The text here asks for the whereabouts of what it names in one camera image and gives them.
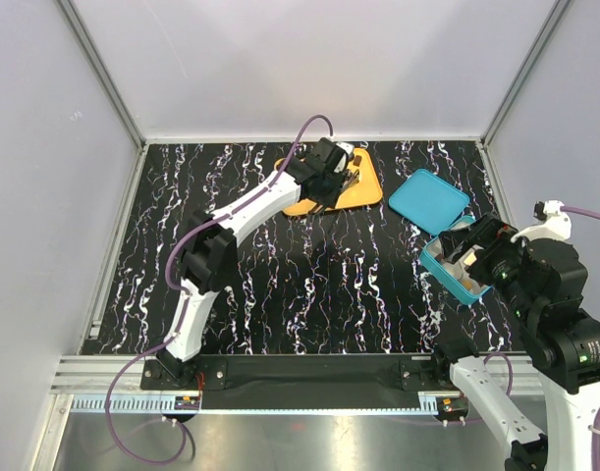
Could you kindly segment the teal tin box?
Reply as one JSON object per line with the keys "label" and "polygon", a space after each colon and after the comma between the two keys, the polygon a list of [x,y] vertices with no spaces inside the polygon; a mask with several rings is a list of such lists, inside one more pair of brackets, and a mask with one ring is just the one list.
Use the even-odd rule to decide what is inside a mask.
{"label": "teal tin box", "polygon": [[[443,282],[447,282],[448,281],[448,276],[446,275],[446,273],[444,272],[444,270],[439,266],[439,264],[437,262],[435,262],[426,252],[425,250],[426,245],[424,246],[424,248],[422,249],[422,252],[419,256],[419,261],[421,263],[421,265],[428,271],[428,269],[431,269],[436,275],[438,275],[440,277],[440,280]],[[486,286],[488,287],[488,290],[486,290],[484,292],[484,294],[489,291],[491,289],[490,286],[487,285],[482,285],[482,286]]]}

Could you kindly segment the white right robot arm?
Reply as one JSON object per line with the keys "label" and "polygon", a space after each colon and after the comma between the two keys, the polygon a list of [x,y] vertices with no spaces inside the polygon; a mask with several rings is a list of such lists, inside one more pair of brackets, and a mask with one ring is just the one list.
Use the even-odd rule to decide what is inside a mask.
{"label": "white right robot arm", "polygon": [[600,470],[600,322],[581,307],[588,272],[561,209],[517,230],[492,214],[439,234],[440,257],[499,292],[544,394],[547,429],[496,385],[471,341],[437,346],[431,377],[457,388],[503,448],[507,470]]}

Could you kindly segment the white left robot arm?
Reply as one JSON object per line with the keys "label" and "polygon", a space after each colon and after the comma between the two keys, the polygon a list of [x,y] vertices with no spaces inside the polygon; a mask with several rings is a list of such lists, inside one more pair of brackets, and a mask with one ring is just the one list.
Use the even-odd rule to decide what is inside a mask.
{"label": "white left robot arm", "polygon": [[238,251],[260,225],[282,210],[308,199],[321,208],[338,202],[355,147],[321,138],[301,156],[288,156],[253,190],[212,213],[194,211],[190,230],[167,261],[165,278],[177,290],[171,327],[156,352],[163,377],[178,389],[196,379],[203,329],[218,294],[238,272]]}

